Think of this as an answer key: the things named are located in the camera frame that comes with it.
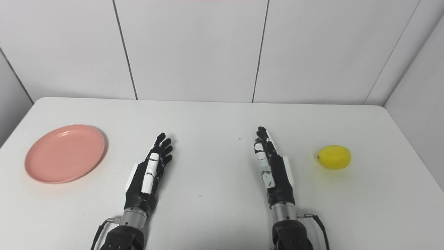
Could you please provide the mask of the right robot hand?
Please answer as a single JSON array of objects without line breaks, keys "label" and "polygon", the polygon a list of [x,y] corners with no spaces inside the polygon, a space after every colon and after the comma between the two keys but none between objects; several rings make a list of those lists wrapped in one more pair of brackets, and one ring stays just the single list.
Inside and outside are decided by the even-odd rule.
[{"label": "right robot hand", "polygon": [[265,127],[258,127],[256,135],[254,152],[266,188],[269,207],[272,208],[278,203],[295,204],[293,184],[290,182],[284,157],[279,155]]}]

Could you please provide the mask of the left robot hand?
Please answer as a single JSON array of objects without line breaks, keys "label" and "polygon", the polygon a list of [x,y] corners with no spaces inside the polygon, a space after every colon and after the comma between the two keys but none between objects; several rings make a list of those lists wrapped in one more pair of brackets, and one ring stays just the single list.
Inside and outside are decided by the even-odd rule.
[{"label": "left robot hand", "polygon": [[157,188],[166,165],[173,159],[171,138],[160,133],[147,157],[136,164],[126,188],[124,209],[138,208],[149,213],[157,206]]}]

